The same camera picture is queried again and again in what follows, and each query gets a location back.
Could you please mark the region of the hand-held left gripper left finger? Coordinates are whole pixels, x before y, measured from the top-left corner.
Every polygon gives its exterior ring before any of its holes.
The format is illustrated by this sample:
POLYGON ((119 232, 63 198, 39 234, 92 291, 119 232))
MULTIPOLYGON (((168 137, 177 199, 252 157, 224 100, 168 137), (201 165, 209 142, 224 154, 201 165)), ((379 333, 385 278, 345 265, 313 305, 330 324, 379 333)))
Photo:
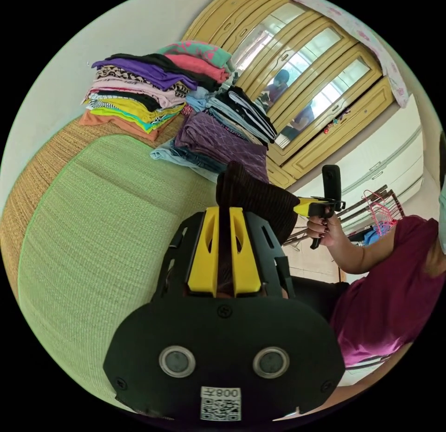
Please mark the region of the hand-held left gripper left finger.
POLYGON ((217 293, 219 215, 219 207, 209 207, 204 213, 187 280, 191 292, 210 294, 213 297, 217 293))

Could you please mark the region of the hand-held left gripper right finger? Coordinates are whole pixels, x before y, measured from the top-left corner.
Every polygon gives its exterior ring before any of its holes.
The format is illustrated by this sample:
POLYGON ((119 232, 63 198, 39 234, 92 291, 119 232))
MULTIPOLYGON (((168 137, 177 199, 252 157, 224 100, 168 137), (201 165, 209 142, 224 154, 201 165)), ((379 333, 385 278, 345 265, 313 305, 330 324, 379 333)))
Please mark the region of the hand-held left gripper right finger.
POLYGON ((229 208, 232 280, 234 295, 260 291, 260 277, 243 209, 229 208))

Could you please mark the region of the person's right hand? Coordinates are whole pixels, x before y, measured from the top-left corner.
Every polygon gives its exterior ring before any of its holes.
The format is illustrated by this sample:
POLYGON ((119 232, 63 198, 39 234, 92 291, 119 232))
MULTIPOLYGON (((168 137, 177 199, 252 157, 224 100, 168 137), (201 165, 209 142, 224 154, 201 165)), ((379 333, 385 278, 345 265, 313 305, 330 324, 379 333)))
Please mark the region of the person's right hand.
POLYGON ((307 220, 306 234, 319 240, 321 246, 335 246, 345 240, 341 222, 336 214, 330 218, 312 216, 307 220))

